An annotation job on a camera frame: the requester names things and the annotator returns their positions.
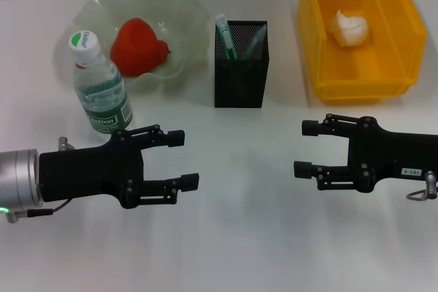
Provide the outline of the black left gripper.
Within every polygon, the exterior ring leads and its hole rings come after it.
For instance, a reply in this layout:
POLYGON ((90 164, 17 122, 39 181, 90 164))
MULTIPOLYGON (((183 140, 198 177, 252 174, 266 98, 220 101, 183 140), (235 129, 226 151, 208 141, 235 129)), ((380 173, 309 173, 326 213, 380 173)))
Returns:
POLYGON ((141 150, 184 143, 183 130, 165 133, 154 124, 117 131, 101 146, 42 153, 38 169, 42 199, 54 202, 102 194, 115 197, 124 209, 176 204, 179 191, 198 189, 199 173, 143 182, 141 150))

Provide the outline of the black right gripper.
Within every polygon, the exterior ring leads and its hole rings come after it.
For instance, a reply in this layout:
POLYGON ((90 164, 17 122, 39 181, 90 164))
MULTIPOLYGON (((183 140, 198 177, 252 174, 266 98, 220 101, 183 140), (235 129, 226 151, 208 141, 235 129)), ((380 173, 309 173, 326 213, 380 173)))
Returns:
POLYGON ((349 138, 348 165, 325 166, 295 161, 294 176, 315 179, 324 190, 370 193, 386 178, 425 183, 427 193, 437 192, 437 136, 391 132, 372 117, 353 118, 327 114, 323 121, 303 120, 302 135, 349 138))

